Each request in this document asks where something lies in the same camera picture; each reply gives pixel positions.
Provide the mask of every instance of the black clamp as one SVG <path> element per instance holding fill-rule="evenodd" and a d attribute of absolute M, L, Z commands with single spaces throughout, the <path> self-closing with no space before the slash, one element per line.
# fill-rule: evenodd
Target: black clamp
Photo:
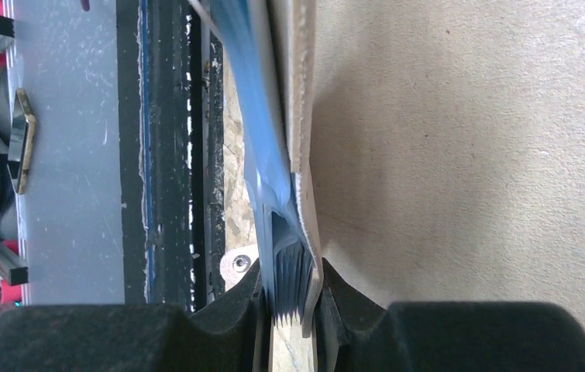
<path fill-rule="evenodd" d="M 585 371 L 585 332 L 555 305 L 392 304 L 324 260 L 315 310 L 320 371 Z M 188 317 L 177 305 L 27 306 L 0 317 L 0 371 L 269 370 L 272 322 L 256 262 Z"/>

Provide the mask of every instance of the gray panel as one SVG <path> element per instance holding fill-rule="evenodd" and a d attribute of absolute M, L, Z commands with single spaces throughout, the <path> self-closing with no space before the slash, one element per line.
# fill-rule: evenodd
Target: gray panel
<path fill-rule="evenodd" d="M 7 10 L 10 97 L 25 88 L 38 120 L 18 200 L 26 302 L 121 303 L 115 3 L 83 12 L 79 2 L 21 0 Z"/>

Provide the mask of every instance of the metal bar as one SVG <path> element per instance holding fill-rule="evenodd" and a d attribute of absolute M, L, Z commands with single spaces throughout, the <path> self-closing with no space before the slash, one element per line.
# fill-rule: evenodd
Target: metal bar
<path fill-rule="evenodd" d="M 9 285 L 28 282 L 27 263 L 0 241 L 0 277 Z"/>

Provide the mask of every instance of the folded plastic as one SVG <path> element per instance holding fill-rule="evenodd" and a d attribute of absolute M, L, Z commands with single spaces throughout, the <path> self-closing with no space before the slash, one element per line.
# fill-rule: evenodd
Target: folded plastic
<path fill-rule="evenodd" d="M 299 315 L 302 322 L 310 324 L 321 287 L 318 283 L 321 266 L 317 265 L 321 257 L 318 250 L 310 249 L 308 227 L 299 214 L 299 186 L 307 188 L 305 180 L 310 177 L 308 172 L 308 177 L 301 179 L 291 169 L 291 164 L 299 167 L 299 159 L 291 161 L 288 144 L 301 139 L 286 140 L 284 112 L 290 110 L 281 109 L 283 90 L 278 85 L 281 71 L 275 63 L 267 3 L 264 0 L 190 3 L 224 43 L 235 76 L 244 123 L 244 174 L 254 211 L 269 309 L 275 319 Z M 316 231 L 315 217 L 313 223 Z M 309 295 L 309 288 L 317 293 Z"/>

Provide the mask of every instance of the black metal frame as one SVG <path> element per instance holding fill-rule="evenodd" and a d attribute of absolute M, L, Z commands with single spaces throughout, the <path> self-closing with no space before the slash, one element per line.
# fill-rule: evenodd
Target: black metal frame
<path fill-rule="evenodd" d="M 224 291 L 222 47 L 187 0 L 116 8 L 126 303 L 193 312 Z"/>

